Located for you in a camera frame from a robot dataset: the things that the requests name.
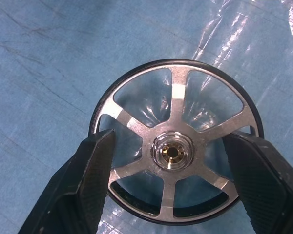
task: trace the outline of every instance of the wheel rim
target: wheel rim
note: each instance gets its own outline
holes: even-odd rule
[[[119,106],[114,100],[114,95],[124,85],[140,75],[163,68],[169,69],[172,74],[170,117],[167,121],[150,128]],[[223,82],[243,103],[242,111],[221,124],[200,132],[184,123],[182,109],[186,81],[190,71],[199,71]],[[102,115],[113,117],[143,139],[142,157],[139,160],[111,170],[108,185],[109,195],[120,206],[136,216],[152,222],[170,225],[186,225],[205,221],[224,212],[238,201],[234,184],[204,164],[204,154],[202,152],[205,152],[208,142],[219,139],[244,126],[250,126],[252,134],[259,137],[264,136],[258,111],[244,89],[220,70],[191,60],[160,60],[142,65],[126,73],[110,86],[99,101],[91,119],[89,134],[99,130]],[[140,200],[137,201],[133,196],[130,197],[130,194],[126,194],[127,192],[116,182],[120,178],[143,170],[154,172],[164,181],[162,203],[158,214],[152,214],[150,205],[144,204]],[[199,175],[205,181],[220,189],[222,193],[216,199],[213,198],[210,203],[203,204],[201,209],[203,212],[195,213],[195,210],[200,210],[199,206],[187,208],[189,214],[191,213],[192,215],[184,217],[180,215],[184,213],[183,208],[175,210],[173,208],[175,185],[177,181],[191,175]],[[137,204],[137,202],[140,203],[138,207],[132,205],[133,203]],[[205,212],[205,206],[212,207],[212,210]]]

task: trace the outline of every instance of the wheel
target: wheel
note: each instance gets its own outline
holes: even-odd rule
[[[165,107],[168,115],[161,121],[155,124],[142,121],[143,118],[134,117],[123,108],[119,101],[115,100],[120,89],[130,82],[163,69],[169,71],[171,82],[168,82],[167,85],[170,89],[170,98]],[[193,125],[195,121],[191,123],[184,117],[187,111],[191,111],[191,108],[185,107],[185,99],[188,76],[192,72],[205,76],[206,80],[201,85],[200,92],[208,80],[213,78],[230,89],[230,92],[242,103],[241,110],[217,124],[207,124],[207,127],[200,125],[200,128],[196,128]],[[138,86],[131,88],[131,90],[136,89],[138,90]],[[188,225],[206,221],[225,212],[238,201],[238,194],[230,176],[223,176],[206,165],[205,153],[210,142],[246,126],[249,127],[251,134],[264,137],[262,122],[255,104],[234,79],[210,65],[185,59],[150,62],[120,77],[108,88],[97,104],[90,122],[89,134],[100,130],[102,116],[105,115],[112,117],[122,126],[134,132],[142,141],[139,157],[130,163],[112,166],[108,184],[109,196],[128,212],[142,219],[166,225]],[[126,144],[131,144],[131,141],[122,140],[126,141]],[[126,183],[120,182],[122,179],[133,177],[141,172],[148,176],[155,176],[159,178],[157,181],[161,181],[159,202],[145,200],[143,198],[145,194],[135,195],[137,193],[133,191],[134,189],[146,193],[141,183],[136,183],[134,188],[129,188]],[[187,187],[181,186],[181,181],[192,178],[193,175],[198,176],[204,183],[207,182],[208,186],[219,192],[213,197],[207,197],[208,200],[205,198],[200,204],[176,205],[175,193],[186,194],[183,191],[186,191]],[[158,186],[154,180],[150,184],[151,188],[147,192],[153,193],[152,187],[156,189]]]

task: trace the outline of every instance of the silver spoke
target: silver spoke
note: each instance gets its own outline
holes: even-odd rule
[[[240,113],[234,115],[230,119],[227,119],[225,122],[201,132],[200,137],[202,137],[207,143],[209,141],[222,138],[245,126],[256,126],[255,119],[248,106],[244,107]]]
[[[170,68],[172,75],[170,118],[173,120],[181,120],[186,82],[190,70],[188,67]]]
[[[173,220],[174,199],[175,199],[175,185],[174,180],[164,180],[163,197],[161,203],[159,219]]]
[[[113,183],[114,181],[116,181],[118,179],[125,178],[127,176],[131,176],[133,174],[136,174],[136,173],[143,171],[143,170],[146,170],[146,169],[148,169],[148,168],[147,168],[143,158],[141,158],[135,162],[132,162],[130,164],[127,164],[125,166],[113,168],[113,169],[111,169],[108,184],[110,185],[111,183]]]
[[[104,107],[101,110],[101,115],[106,114],[117,121],[119,121],[122,125],[129,128],[134,133],[138,134],[139,136],[143,136],[146,132],[149,131],[149,128],[145,126],[143,123],[136,120],[132,117],[127,111],[125,111],[121,106],[119,106],[112,98],[106,102]]]
[[[234,184],[230,180],[221,177],[207,166],[203,165],[200,167],[198,175],[211,185],[225,192],[229,198],[237,197],[237,191]]]

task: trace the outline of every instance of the blue surface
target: blue surface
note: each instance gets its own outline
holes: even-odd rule
[[[105,89],[157,59],[186,58],[235,78],[266,138],[293,165],[293,0],[1,0],[0,234],[15,234],[52,174],[87,135]],[[167,227],[109,198],[98,233],[253,234],[239,203]]]

